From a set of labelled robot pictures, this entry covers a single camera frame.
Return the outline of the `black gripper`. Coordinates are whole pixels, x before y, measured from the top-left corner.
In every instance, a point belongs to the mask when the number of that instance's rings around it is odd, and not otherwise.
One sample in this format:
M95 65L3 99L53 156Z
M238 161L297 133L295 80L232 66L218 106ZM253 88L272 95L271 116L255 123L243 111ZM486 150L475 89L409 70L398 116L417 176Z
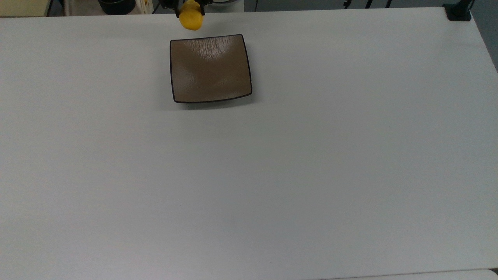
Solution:
M180 17L180 2L182 0L159 0L159 4L164 8L164 9L174 9L174 12L176 14L176 18ZM205 5L211 5L213 3L213 0L195 0L200 6L200 12L201 15L205 15Z

